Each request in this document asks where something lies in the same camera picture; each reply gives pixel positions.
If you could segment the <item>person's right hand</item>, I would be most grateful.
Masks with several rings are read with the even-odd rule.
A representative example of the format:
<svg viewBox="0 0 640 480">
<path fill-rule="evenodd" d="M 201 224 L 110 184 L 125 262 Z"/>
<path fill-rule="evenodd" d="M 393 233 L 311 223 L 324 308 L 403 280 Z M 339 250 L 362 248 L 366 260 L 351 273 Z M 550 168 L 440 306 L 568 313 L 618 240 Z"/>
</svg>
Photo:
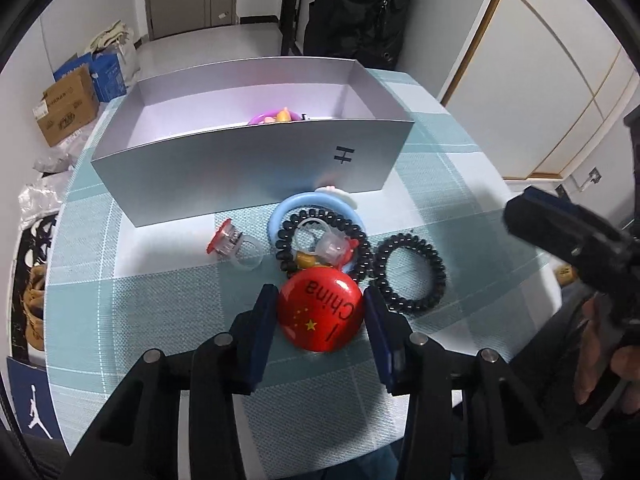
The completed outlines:
<svg viewBox="0 0 640 480">
<path fill-rule="evenodd" d="M 582 332 L 574 378 L 575 400 L 578 404 L 586 403 L 609 366 L 621 380 L 628 382 L 620 399 L 620 408 L 626 414 L 634 414 L 639 411 L 639 347 L 611 349 L 612 344 L 605 341 L 607 307 L 608 300 L 600 294 L 582 305 L 582 314 L 587 322 Z"/>
</svg>

